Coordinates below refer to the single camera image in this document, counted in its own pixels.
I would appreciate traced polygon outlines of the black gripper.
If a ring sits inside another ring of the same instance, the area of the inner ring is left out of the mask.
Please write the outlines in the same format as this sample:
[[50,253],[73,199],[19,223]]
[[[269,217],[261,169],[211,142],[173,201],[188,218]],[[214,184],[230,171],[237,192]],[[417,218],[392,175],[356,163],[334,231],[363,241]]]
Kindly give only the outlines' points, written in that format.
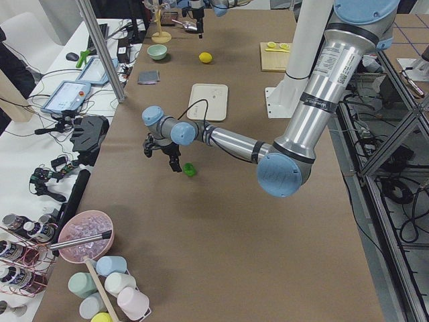
[[198,38],[202,39],[203,35],[203,18],[204,18],[204,8],[192,8],[192,18],[196,20],[197,24],[197,31],[198,31]]
[[180,149],[179,145],[175,143],[168,144],[167,146],[161,147],[162,152],[169,156],[169,165],[173,172],[181,172],[180,166]]

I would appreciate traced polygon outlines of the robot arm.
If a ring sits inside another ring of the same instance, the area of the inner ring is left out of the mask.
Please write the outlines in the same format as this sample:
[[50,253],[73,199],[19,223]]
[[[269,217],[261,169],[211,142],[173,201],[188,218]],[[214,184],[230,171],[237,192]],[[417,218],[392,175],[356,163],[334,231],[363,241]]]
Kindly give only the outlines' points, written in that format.
[[190,15],[196,21],[196,33],[202,39],[204,33],[204,14],[205,9],[211,8],[217,17],[221,17],[227,13],[228,9],[242,7],[249,4],[250,1],[245,0],[220,0],[220,1],[186,1],[186,6],[182,8],[182,16]]
[[180,146],[216,145],[254,163],[261,188],[275,197],[294,194],[309,178],[315,146],[362,58],[391,46],[397,1],[303,1],[284,79],[270,100],[292,116],[272,144],[217,127],[182,121],[151,106],[142,113],[149,133],[143,151],[161,150],[180,172]]

